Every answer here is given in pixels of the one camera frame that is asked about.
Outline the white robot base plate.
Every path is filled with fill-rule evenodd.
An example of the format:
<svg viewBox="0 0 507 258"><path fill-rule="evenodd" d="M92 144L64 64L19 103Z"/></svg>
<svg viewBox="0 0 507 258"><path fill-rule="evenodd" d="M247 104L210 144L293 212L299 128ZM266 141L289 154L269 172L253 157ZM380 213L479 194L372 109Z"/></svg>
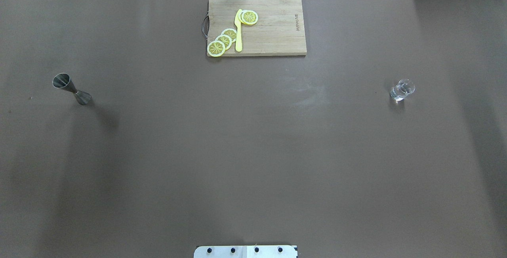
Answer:
<svg viewBox="0 0 507 258"><path fill-rule="evenodd" d="M298 258L293 245L215 245L197 247L194 258Z"/></svg>

